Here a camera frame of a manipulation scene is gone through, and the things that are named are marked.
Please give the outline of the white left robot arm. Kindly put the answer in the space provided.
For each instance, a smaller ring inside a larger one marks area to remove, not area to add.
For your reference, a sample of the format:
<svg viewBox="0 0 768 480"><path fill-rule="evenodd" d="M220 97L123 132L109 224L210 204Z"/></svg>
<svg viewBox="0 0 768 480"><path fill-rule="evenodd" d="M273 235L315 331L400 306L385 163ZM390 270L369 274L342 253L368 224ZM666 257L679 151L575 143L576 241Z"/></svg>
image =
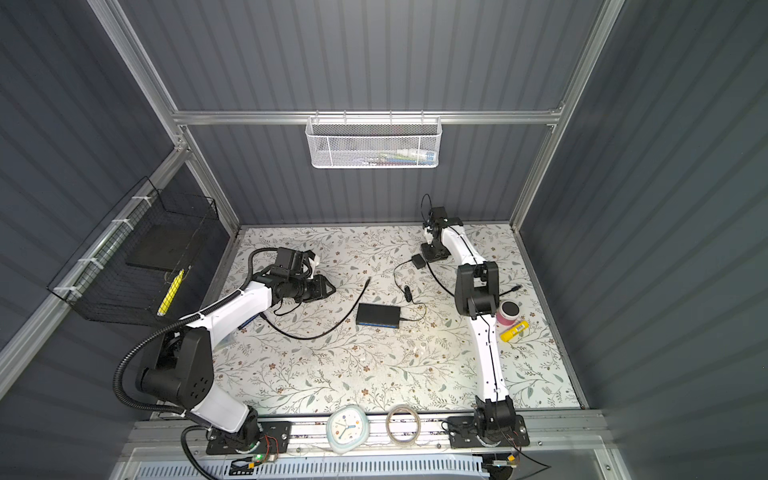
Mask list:
<svg viewBox="0 0 768 480"><path fill-rule="evenodd" d="M285 298L304 304L330 297L335 287L316 272L318 264L310 250L252 251L240 287L158 329L125 355L113 376L114 395L136 410L188 418L218 434L231 449L254 449L262 438L258 414L216 384L213 350Z"/></svg>

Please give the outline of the black power adapter with cord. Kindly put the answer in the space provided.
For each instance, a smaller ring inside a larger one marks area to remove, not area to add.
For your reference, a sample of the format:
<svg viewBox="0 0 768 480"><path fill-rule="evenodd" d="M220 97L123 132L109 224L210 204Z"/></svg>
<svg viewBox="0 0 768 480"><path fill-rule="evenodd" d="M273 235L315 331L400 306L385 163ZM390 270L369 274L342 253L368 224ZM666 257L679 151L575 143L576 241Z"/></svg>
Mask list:
<svg viewBox="0 0 768 480"><path fill-rule="evenodd" d="M406 304L410 307L416 307L417 310L421 313L421 319L423 319L426 316L427 307L423 302L416 301L414 299L414 294L411 287L408 284L402 283L400 281L399 271L402 268L410 268L414 272L418 272L419 270L423 269L425 266L426 266L426 261L424 260L424 257L421 254L414 254L410 259L400 262L393 269L393 280L395 282L395 286L403 295L403 298L406 301Z"/></svg>

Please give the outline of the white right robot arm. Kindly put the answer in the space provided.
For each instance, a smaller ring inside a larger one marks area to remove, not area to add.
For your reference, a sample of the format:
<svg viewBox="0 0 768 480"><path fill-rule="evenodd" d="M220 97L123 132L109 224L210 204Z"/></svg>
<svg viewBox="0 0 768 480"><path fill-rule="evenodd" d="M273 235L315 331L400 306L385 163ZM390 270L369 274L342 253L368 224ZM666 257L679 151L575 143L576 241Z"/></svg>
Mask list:
<svg viewBox="0 0 768 480"><path fill-rule="evenodd" d="M500 306L499 269L474 247L463 222L432 207L426 216L421 254L429 264L452 259L456 263L453 299L458 314L468 320L478 361L478 393L474 425L485 442L496 443L512 433L516 410L506 386L498 340L496 313Z"/></svg>

